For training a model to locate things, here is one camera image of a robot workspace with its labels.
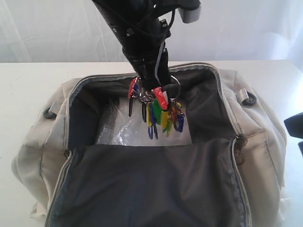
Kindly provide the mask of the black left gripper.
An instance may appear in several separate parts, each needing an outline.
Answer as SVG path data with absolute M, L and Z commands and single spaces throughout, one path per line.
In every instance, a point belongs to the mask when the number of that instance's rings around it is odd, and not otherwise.
M 159 17 L 170 11 L 168 0 L 95 0 L 145 89 L 171 83 L 165 39 L 170 25 Z

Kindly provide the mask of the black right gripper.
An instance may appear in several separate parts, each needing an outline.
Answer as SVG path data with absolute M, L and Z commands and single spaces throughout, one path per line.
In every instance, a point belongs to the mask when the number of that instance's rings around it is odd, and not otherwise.
M 300 152 L 303 153 L 303 113 L 298 113 L 285 119 L 284 124 L 291 137 L 301 139 L 298 147 Z

